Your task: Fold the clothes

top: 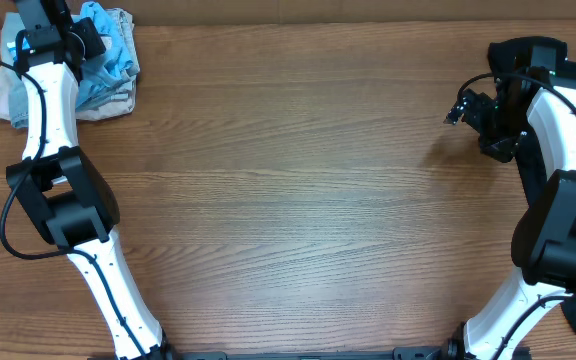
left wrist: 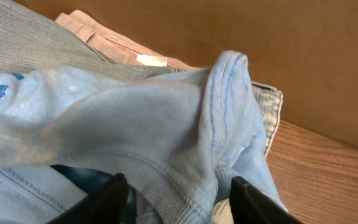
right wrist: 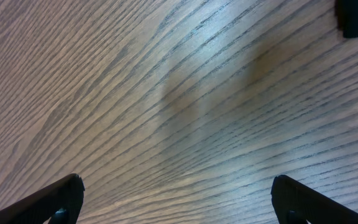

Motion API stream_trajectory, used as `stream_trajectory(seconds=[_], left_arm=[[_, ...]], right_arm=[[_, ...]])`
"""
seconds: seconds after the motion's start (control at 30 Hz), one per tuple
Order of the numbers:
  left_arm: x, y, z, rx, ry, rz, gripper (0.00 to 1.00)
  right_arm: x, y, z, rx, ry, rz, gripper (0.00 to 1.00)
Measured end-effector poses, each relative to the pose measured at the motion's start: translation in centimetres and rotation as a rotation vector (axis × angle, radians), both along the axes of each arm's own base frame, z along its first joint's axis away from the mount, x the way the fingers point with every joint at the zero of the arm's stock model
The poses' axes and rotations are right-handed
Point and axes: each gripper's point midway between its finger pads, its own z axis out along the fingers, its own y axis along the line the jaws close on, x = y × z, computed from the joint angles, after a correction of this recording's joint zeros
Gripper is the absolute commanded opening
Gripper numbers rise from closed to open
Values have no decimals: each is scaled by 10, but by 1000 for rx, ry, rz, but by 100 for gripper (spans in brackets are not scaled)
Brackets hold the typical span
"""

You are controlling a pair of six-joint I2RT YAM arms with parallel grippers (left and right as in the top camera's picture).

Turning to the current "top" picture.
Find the light blue printed t-shirt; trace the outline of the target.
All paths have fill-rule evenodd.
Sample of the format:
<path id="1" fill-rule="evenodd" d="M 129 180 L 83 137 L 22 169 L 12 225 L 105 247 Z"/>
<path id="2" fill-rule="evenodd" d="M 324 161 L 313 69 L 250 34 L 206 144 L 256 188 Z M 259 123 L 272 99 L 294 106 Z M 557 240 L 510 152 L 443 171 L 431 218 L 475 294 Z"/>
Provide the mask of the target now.
<path id="1" fill-rule="evenodd" d="M 121 8 L 105 9 L 97 2 L 87 1 L 73 19 L 81 17 L 93 20 L 106 51 L 82 64 L 77 117 L 99 120 L 132 112 L 136 103 L 136 78 L 140 72 L 132 15 Z"/>

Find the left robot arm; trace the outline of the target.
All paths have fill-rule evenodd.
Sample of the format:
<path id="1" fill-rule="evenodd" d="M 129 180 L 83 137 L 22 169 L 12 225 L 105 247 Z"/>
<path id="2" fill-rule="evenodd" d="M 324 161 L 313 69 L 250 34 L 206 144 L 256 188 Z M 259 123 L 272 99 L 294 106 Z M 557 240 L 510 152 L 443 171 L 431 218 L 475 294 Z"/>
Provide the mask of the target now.
<path id="1" fill-rule="evenodd" d="M 75 103 L 81 66 L 104 51 L 90 19 L 73 20 L 63 1 L 21 0 L 23 28 L 14 68 L 28 99 L 20 163 L 6 170 L 39 235 L 86 281 L 111 333 L 117 359 L 174 359 L 175 350 L 142 299 L 120 244 L 115 196 L 80 148 Z"/>

